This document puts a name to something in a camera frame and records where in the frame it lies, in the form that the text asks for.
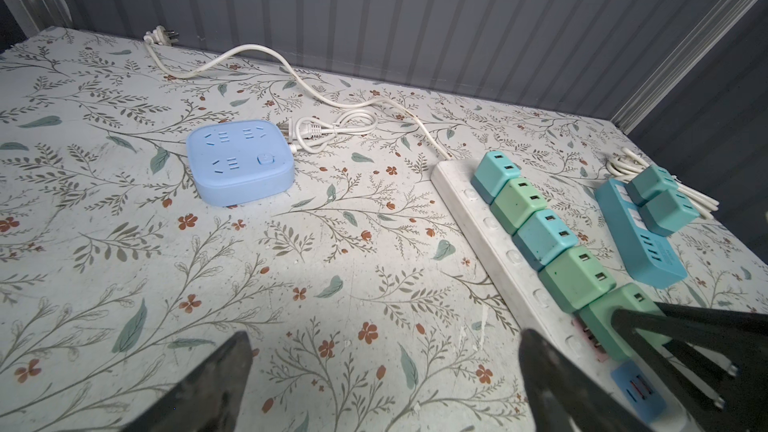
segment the teal power strip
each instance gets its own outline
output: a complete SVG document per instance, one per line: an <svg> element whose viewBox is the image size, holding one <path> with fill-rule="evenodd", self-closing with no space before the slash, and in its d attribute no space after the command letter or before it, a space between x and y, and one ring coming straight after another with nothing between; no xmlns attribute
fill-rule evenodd
<svg viewBox="0 0 768 432"><path fill-rule="evenodd" d="M688 276L666 237L654 234L626 186L610 178L594 193L629 275L651 287L667 288Z"/></svg>

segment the socket hole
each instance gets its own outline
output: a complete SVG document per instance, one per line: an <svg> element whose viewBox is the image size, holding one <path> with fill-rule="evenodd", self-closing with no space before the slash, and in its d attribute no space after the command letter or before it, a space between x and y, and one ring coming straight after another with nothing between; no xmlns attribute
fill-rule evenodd
<svg viewBox="0 0 768 432"><path fill-rule="evenodd" d="M648 395L653 395L653 394L654 394L654 389L650 388L650 386L649 386L649 385L648 385L648 384L645 382L645 380L643 379L643 376L642 376L642 375L636 375L635 377L637 377L637 378L638 378L638 380L640 381L640 383L643 385L643 387L645 388L645 390L648 392Z"/></svg>

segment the power cord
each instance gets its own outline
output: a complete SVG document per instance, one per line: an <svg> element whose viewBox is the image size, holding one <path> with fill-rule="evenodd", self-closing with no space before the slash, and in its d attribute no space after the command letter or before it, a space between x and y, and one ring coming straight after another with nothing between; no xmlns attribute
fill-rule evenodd
<svg viewBox="0 0 768 432"><path fill-rule="evenodd" d="M339 134L351 134L356 136L365 135L367 133L370 133L374 130L376 130L376 127L378 126L379 119L376 116L376 114L370 110L362 109L362 107L371 106L376 103L385 103L389 106L395 107L396 109L404 112L405 114L409 115L418 125L418 128L422 130L424 133L424 136L427 138L430 144L432 144L435 149L440 153L443 158L446 160L453 159L453 155L451 155L450 152L448 152L443 146L437 143L437 141L432 138L432 134L429 133L429 130L427 130L424 123L418 119L416 115L411 113L407 108L399 104L398 102L395 102L394 100L388 99L386 97L376 97L374 99L366 100L364 102L359 102L355 104L347 104L347 103L340 103L340 102L334 102L330 99L325 98L321 94L319 94L317 91L315 91L309 84L304 82L301 77L293 70L293 67L288 63L285 58L275 52L274 50L260 46L257 44L245 44L242 46L237 46L231 50L228 50L227 52L219 55L215 59L213 59L211 62L208 62L206 64L203 64L202 66L197 67L197 69L192 70L191 72L173 72L169 70L158 57L158 54L155 53L154 49L152 48L152 45L160 44L160 45L167 45L170 46L173 44L173 42L176 42L176 37L178 34L173 33L172 31L166 30L162 26L156 27L154 30L147 32L144 35L144 45L147 47L147 52L149 53L150 57L154 60L154 62L158 65L158 68L168 74L169 76L176 77L177 79L190 79L192 77L195 77L196 75L200 74L201 72L205 72L209 68L216 66L219 63L224 62L225 60L229 59L235 54L245 52L246 50L256 50L258 52L264 52L272 57L278 59L280 62L283 63L285 68L288 70L288 72L293 76L293 79L296 81L296 83L300 84L307 92L309 92L313 97L318 99L321 102L324 102L325 104L328 104L331 107L336 107L337 109L352 109L349 112L345 113L339 118L338 122L335 122L333 124L329 124L327 122L324 122L319 119L315 119L314 117L302 117L301 119L296 120L293 125L288 125L288 133L287 139L289 139L289 142L291 139L295 139L296 142L298 142L298 146L296 144L291 143L291 149L296 152L299 148L303 149L306 152L317 154L319 152L322 152L327 146L328 143L331 142L333 139L335 139ZM362 122L361 125L352 125L348 123L351 120L357 120L358 122Z"/></svg>
<svg viewBox="0 0 768 432"><path fill-rule="evenodd" d="M605 163L605 167L617 180L629 182L650 166L648 162L626 147L621 148L621 153L624 155L619 156L618 158L612 158ZM712 216L712 212L717 210L720 203L712 197L683 185L682 182L677 180L676 176L673 177L677 181L677 190L688 196L690 201L694 204L694 207L696 207L696 210L699 211L699 214L705 219L713 219L714 216Z"/></svg>

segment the striped wall panel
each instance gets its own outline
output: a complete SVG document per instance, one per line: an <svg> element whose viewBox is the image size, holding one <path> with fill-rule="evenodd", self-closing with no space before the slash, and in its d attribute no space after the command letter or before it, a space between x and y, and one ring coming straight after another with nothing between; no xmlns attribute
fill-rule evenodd
<svg viewBox="0 0 768 432"><path fill-rule="evenodd" d="M77 27L609 118L717 0L66 0Z"/></svg>

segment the gray wall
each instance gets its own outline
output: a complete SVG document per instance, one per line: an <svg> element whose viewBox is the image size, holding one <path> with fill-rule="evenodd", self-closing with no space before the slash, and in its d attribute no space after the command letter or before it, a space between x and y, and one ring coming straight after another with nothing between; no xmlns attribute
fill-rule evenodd
<svg viewBox="0 0 768 432"><path fill-rule="evenodd" d="M760 0L629 137L768 262L768 0Z"/></svg>
<svg viewBox="0 0 768 432"><path fill-rule="evenodd" d="M717 0L66 0L76 27L611 117Z"/></svg>

